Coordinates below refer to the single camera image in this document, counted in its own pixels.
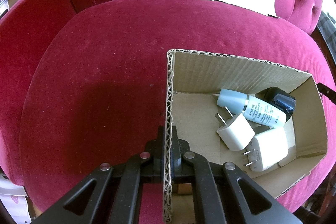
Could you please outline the white plug adapter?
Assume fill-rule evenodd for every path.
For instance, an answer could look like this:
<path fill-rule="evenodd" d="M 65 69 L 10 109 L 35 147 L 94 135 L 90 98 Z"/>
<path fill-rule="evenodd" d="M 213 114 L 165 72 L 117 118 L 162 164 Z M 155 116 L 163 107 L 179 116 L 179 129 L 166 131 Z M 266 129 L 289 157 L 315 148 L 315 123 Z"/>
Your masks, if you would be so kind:
<path fill-rule="evenodd" d="M 231 151 L 241 151 L 247 147 L 253 139 L 255 132 L 242 113 L 233 115 L 232 112 L 224 107 L 230 115 L 227 121 L 216 113 L 215 117 L 221 124 L 217 129 L 217 134 Z"/>

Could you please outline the cardboard box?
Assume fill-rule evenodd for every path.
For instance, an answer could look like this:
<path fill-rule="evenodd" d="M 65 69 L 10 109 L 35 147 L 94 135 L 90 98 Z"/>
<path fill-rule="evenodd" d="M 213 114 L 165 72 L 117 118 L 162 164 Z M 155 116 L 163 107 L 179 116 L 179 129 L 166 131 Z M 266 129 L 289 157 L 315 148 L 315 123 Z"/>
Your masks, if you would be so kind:
<path fill-rule="evenodd" d="M 296 98 L 293 116 L 285 125 L 288 156 L 263 172 L 247 167 L 247 157 L 230 151 L 217 134 L 215 114 L 222 89 L 259 95 L 278 87 Z M 177 135 L 208 161 L 231 161 L 287 209 L 294 211 L 325 178 L 321 170 L 331 140 L 333 104 L 321 98 L 311 72 L 285 62 L 219 53 L 173 49 L 167 53 L 167 96 L 163 219 L 171 220 L 172 141 Z"/>

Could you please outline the white and blue tube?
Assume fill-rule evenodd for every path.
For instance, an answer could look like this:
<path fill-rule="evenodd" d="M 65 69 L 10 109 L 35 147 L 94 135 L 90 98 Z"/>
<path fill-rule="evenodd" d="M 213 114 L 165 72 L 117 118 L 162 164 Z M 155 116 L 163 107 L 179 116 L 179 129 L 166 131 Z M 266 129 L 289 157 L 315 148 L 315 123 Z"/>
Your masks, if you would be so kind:
<path fill-rule="evenodd" d="M 222 89 L 217 105 L 227 108 L 232 114 L 243 114 L 246 120 L 272 128 L 284 127 L 286 114 L 255 96 Z"/>

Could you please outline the black tape roll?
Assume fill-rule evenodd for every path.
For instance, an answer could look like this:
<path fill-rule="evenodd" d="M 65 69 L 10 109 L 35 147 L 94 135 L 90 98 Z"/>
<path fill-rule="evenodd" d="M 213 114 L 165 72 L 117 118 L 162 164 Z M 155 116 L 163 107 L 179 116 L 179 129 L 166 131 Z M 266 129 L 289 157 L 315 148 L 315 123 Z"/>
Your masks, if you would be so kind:
<path fill-rule="evenodd" d="M 264 89 L 258 92 L 256 97 L 284 112 L 286 121 L 290 120 L 295 111 L 296 99 L 278 87 Z"/>

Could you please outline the white wall charger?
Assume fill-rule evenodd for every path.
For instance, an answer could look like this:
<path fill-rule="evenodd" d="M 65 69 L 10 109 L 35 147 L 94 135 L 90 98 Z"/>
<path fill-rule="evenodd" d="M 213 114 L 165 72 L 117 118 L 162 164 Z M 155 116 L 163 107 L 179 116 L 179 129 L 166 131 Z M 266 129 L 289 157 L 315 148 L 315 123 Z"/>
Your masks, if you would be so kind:
<path fill-rule="evenodd" d="M 248 166 L 254 172 L 263 172 L 288 155 L 286 132 L 283 127 L 267 126 L 258 126 L 253 130 L 255 135 L 242 154 L 248 159 L 243 166 Z"/>

